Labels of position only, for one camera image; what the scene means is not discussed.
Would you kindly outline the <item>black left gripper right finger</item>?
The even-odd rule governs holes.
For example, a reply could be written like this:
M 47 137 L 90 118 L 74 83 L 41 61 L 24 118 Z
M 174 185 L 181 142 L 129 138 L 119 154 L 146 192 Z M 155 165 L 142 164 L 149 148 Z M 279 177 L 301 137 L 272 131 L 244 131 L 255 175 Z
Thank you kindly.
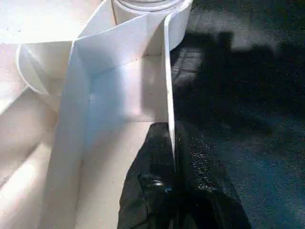
M 193 125 L 175 125 L 180 224 L 194 229 L 249 229 L 250 221 L 209 139 Z

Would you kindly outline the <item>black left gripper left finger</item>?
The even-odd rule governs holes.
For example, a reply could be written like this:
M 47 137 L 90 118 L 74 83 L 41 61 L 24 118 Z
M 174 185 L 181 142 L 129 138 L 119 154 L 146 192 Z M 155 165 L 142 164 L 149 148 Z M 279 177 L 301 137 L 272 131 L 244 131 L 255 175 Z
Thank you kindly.
M 168 229 L 176 212 L 174 162 L 168 124 L 150 125 L 122 189 L 119 229 Z

